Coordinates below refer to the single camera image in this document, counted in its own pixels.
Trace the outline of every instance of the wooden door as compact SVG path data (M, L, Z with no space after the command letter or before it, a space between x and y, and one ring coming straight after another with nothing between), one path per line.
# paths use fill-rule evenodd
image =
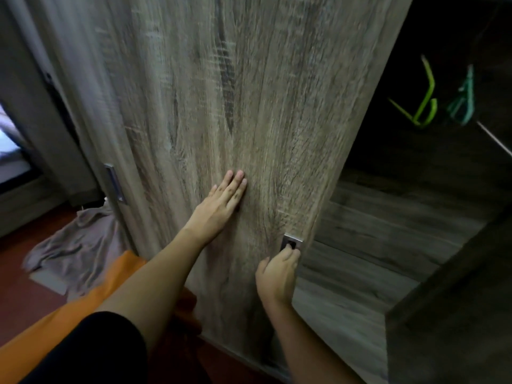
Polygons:
M227 169L246 172L240 212L187 286L203 334L257 358L271 328L256 266L284 233L307 246L411 0L29 2L117 162L141 256Z
M386 318L390 384L512 379L512 207Z

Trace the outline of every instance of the person's left hand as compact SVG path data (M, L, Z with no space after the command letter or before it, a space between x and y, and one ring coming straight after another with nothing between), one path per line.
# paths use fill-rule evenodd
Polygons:
M244 172L233 178L229 170L219 187L214 185L208 197L197 206L183 229L191 232L203 245L213 240L224 228L247 187Z

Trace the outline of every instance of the black sleeve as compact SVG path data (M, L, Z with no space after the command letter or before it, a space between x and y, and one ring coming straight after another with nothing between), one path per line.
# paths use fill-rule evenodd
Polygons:
M21 383L146 381L147 351L139 330L123 316L97 312L83 319Z

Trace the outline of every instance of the person's left arm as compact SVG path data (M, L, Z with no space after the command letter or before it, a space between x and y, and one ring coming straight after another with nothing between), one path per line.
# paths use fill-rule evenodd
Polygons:
M135 272L96 312L109 311L128 319L150 351L162 335L195 260L224 228L239 204L247 179L227 171L220 186L196 207L185 227L151 261Z

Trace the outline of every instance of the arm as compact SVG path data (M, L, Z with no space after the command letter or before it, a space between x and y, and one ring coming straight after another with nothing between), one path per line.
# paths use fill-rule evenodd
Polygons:
M212 187L185 227L151 261L122 284L98 311L127 318L151 350L162 335L195 260L224 228L247 186L244 173L228 171L221 185Z
M281 343L293 382L364 384L291 305L300 255L287 245L271 261L261 261L256 271L258 295Z

